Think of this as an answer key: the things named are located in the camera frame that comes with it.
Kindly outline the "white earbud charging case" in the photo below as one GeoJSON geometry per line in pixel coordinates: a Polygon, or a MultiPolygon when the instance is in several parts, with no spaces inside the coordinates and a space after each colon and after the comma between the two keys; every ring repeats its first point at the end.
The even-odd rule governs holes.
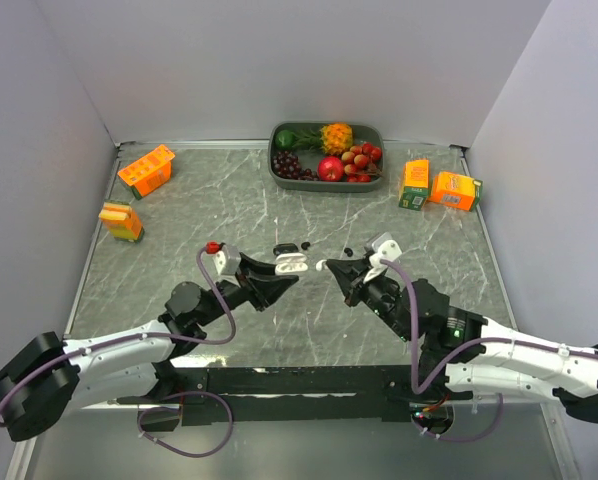
{"type": "Polygon", "coordinates": [[[307,257],[303,253],[283,253],[275,259],[276,275],[298,275],[307,271],[307,257]]]}

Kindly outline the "black earbud charging case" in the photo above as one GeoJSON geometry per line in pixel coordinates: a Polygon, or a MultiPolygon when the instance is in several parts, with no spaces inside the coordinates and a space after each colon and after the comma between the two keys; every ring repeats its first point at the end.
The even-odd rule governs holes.
{"type": "Polygon", "coordinates": [[[295,243],[279,243],[273,247],[273,253],[275,255],[285,253],[295,253],[299,251],[299,247],[295,243]]]}

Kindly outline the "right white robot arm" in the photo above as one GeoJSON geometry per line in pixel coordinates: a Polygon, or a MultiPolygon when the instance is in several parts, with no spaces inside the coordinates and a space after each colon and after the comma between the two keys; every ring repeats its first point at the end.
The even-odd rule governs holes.
{"type": "Polygon", "coordinates": [[[427,280],[411,281],[388,260],[322,260],[349,307],[367,306],[411,345],[410,392],[438,398],[501,394],[557,402],[598,424],[598,344],[582,348],[505,327],[451,305],[427,280]]]}

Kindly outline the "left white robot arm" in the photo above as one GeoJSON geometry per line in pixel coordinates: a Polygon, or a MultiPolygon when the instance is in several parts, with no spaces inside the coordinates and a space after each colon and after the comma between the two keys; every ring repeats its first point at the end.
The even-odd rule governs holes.
{"type": "Polygon", "coordinates": [[[36,437],[65,414],[123,397],[155,402],[171,398],[177,387],[171,361],[199,345],[231,342],[234,309],[244,303],[263,311],[272,306],[308,269],[301,253],[283,253],[273,263],[256,261],[223,244],[197,254],[212,257],[215,282],[177,284],[164,312],[136,328],[96,338],[63,340],[45,332],[28,342],[0,369],[0,428],[14,442],[36,437]]]}

